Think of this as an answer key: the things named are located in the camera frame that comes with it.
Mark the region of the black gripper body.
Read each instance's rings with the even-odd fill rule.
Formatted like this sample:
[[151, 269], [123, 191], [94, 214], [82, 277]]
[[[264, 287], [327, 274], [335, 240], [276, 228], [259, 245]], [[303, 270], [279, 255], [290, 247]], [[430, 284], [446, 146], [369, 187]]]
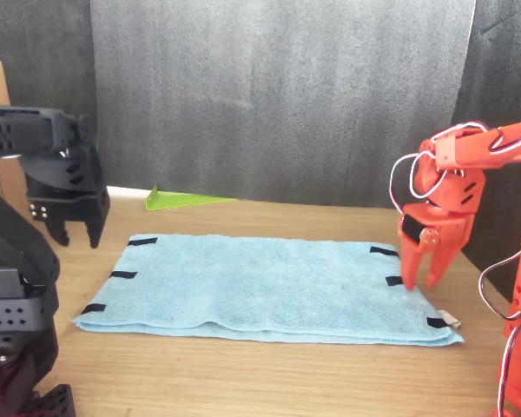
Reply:
[[103, 222], [109, 196], [96, 146], [83, 143], [64, 151], [22, 156], [32, 215], [61, 213], [71, 222]]

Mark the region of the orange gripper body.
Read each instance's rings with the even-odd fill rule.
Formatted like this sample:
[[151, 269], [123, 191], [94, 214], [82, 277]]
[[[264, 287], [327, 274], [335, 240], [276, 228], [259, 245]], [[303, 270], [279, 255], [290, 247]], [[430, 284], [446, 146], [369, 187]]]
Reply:
[[441, 169], [429, 152], [415, 157], [399, 236], [404, 252], [457, 252], [468, 242], [485, 185], [480, 169]]

